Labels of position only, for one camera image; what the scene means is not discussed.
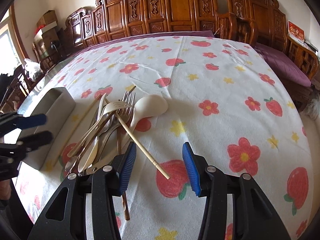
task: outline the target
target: purple cloth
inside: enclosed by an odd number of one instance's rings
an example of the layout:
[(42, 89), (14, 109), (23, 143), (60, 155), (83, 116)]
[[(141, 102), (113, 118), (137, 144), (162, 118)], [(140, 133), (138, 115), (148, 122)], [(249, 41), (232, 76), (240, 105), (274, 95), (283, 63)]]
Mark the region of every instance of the purple cloth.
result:
[(309, 78), (283, 52), (257, 43), (254, 47), (270, 68), (280, 78), (285, 78), (304, 87), (310, 87)]

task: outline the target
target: ceramic spoon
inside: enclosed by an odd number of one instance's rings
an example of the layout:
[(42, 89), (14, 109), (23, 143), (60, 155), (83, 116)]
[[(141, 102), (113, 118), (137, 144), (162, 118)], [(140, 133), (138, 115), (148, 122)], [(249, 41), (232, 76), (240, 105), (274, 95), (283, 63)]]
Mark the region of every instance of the ceramic spoon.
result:
[[(154, 117), (159, 116), (163, 113), (165, 113), (168, 109), (168, 102), (158, 96), (158, 95), (148, 95), (141, 99), (139, 99), (133, 108), (133, 117), (130, 124), (129, 129), (133, 131), (137, 125), (137, 123), (145, 117)], [(129, 140), (130, 136), (126, 134), (124, 138), (121, 141), (121, 147), (124, 147), (124, 145)], [(88, 168), (86, 170), (86, 174), (92, 174), (97, 169), (101, 168), (102, 166), (108, 164), (114, 156), (117, 154), (117, 149), (114, 149), (110, 154), (105, 156), (103, 159), (101, 159), (97, 163), (93, 163), (92, 167)]]

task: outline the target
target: metal fork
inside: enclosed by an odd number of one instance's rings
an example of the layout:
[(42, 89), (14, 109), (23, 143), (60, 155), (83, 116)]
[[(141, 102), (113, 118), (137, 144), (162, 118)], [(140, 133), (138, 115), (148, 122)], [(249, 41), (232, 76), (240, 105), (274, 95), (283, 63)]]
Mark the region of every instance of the metal fork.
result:
[[(122, 101), (131, 105), (131, 107), (120, 109), (118, 112), (119, 116), (122, 118), (122, 120), (124, 120), (124, 122), (128, 122), (133, 114), (134, 99), (135, 99), (135, 93), (132, 93), (132, 92), (131, 93), (130, 92), (124, 93)], [(105, 137), (101, 143), (101, 147), (99, 148), (98, 153), (97, 153), (92, 165), (96, 164), (100, 160), (103, 149), (106, 146), (106, 143), (109, 140), (111, 134), (120, 126), (121, 126), (120, 122), (118, 121), (118, 119), (116, 119), (114, 121), (114, 123), (111, 125), (111, 127), (109, 128), (109, 130), (107, 131), (107, 133), (105, 134)]]

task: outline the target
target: chopstick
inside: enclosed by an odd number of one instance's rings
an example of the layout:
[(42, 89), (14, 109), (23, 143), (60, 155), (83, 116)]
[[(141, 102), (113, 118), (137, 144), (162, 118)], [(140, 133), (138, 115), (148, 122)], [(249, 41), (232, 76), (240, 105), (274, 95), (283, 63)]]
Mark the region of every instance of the chopstick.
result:
[(126, 132), (130, 135), (130, 137), (132, 138), (132, 140), (136, 143), (136, 145), (140, 148), (140, 150), (142, 150), (142, 152), (145, 154), (145, 156), (152, 162), (152, 164), (158, 169), (158, 171), (161, 172), (161, 174), (163, 176), (166, 177), (166, 179), (170, 179), (169, 174), (167, 174), (165, 172), (165, 170), (160, 166), (160, 164), (154, 159), (154, 157), (150, 154), (150, 152), (148, 152), (148, 150), (142, 145), (142, 143), (134, 136), (134, 134), (130, 131), (130, 129), (127, 127), (127, 125), (125, 124), (125, 122), (121, 119), (121, 117), (119, 116), (119, 114), (117, 112), (115, 112), (115, 115), (117, 117), (117, 119), (119, 120), (119, 122), (121, 123), (121, 125), (123, 126), (123, 128), (126, 130)]

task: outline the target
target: tablecloth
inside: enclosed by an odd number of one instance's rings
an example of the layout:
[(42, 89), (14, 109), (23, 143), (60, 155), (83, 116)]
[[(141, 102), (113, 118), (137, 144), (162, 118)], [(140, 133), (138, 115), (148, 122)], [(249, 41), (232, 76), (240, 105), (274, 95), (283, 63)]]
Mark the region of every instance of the tablecloth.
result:
[[(123, 239), (197, 238), (205, 199), (196, 197), (188, 182), (181, 153), (186, 141), (224, 173), (251, 174), (291, 238), (302, 234), (312, 205), (313, 170), (289, 94), (247, 44), (188, 36), (142, 38), (86, 51), (44, 87), (40, 94), (65, 86), (77, 105), (42, 170), (21, 166), (16, 188), (33, 222), (66, 175), (66, 154), (88, 129), (95, 109), (55, 164), (74, 123), (99, 94), (118, 100), (134, 85), (137, 100), (157, 94), (169, 103), (165, 114), (143, 119), (134, 133), (171, 178), (160, 175), (138, 150), (127, 190), (130, 221), (124, 220), (121, 199), (114, 198)], [(232, 234), (230, 206), (227, 226), (226, 238)]]

